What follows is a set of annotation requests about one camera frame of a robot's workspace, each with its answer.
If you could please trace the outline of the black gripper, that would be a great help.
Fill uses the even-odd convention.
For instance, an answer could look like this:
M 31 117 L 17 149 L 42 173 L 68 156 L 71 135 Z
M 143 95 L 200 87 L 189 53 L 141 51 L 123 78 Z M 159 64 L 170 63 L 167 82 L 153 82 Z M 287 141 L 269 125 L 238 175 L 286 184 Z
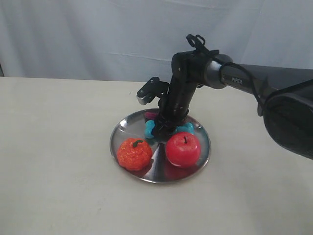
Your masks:
M 178 123 L 189 113 L 189 104 L 196 88 L 196 82 L 172 75 L 168 92 L 160 100 L 159 114 L 154 120 L 154 137 L 165 137 L 176 132 Z

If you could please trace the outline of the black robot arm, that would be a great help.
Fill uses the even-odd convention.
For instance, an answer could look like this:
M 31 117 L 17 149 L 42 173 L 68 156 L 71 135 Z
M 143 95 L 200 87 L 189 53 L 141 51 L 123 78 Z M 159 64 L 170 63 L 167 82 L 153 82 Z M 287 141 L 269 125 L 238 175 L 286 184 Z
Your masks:
M 270 137 L 284 149 L 313 157 L 313 71 L 233 63 L 229 56 L 176 53 L 172 79 L 152 134 L 168 135 L 185 119 L 198 85 L 252 94 Z

